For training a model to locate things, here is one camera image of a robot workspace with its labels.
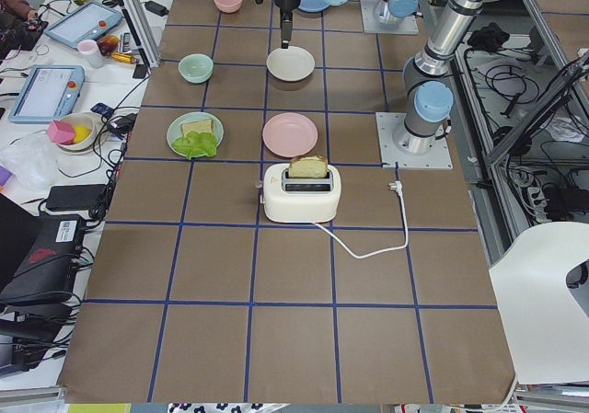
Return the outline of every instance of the lettuce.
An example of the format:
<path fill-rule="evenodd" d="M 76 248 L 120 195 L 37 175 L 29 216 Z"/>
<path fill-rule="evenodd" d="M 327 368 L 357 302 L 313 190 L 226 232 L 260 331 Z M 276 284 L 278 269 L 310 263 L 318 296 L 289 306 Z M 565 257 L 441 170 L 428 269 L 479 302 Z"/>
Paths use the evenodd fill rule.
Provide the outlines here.
<path fill-rule="evenodd" d="M 189 160 L 201 155 L 213 157 L 217 154 L 217 139 L 210 132 L 192 131 L 172 142 L 172 148 Z"/>

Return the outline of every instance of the white toaster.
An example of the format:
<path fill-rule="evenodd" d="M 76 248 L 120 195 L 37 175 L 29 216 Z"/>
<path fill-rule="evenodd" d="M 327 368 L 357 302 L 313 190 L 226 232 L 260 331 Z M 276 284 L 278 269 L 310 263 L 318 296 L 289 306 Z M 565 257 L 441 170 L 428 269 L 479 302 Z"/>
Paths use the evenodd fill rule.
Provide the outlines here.
<path fill-rule="evenodd" d="M 272 165 L 264 174 L 262 203 L 277 223 L 323 223 L 335 217 L 341 195 L 338 170 L 328 165 L 325 178 L 288 178 L 288 164 Z"/>

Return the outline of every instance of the person's arm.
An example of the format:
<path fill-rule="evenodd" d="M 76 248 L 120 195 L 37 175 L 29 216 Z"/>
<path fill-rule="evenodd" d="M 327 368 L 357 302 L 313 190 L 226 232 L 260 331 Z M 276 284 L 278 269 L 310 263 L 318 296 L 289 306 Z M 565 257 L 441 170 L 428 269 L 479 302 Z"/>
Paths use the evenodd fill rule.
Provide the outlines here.
<path fill-rule="evenodd" d="M 0 5 L 7 13 L 23 20 L 31 19 L 37 15 L 37 10 L 25 0 L 0 0 Z"/>

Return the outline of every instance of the tablet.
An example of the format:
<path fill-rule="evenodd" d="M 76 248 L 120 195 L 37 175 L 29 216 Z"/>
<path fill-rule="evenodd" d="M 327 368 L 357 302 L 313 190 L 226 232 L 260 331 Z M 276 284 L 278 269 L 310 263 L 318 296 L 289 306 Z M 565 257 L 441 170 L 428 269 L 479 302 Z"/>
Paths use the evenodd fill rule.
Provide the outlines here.
<path fill-rule="evenodd" d="M 84 83 L 79 65 L 34 65 L 8 119 L 15 123 L 49 123 L 72 112 Z"/>
<path fill-rule="evenodd" d="M 85 39 L 98 39 L 121 22 L 122 14 L 98 2 L 88 2 L 45 29 L 52 39 L 75 48 Z"/>

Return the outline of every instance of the pink block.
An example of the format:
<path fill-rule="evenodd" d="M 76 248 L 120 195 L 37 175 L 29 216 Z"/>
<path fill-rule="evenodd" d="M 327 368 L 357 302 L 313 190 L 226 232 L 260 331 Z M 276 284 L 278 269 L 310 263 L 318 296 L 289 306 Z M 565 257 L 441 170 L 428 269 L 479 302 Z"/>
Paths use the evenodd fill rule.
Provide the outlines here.
<path fill-rule="evenodd" d="M 54 120 L 47 129 L 49 140 L 57 144 L 70 144 L 75 137 L 74 127 L 66 121 Z"/>

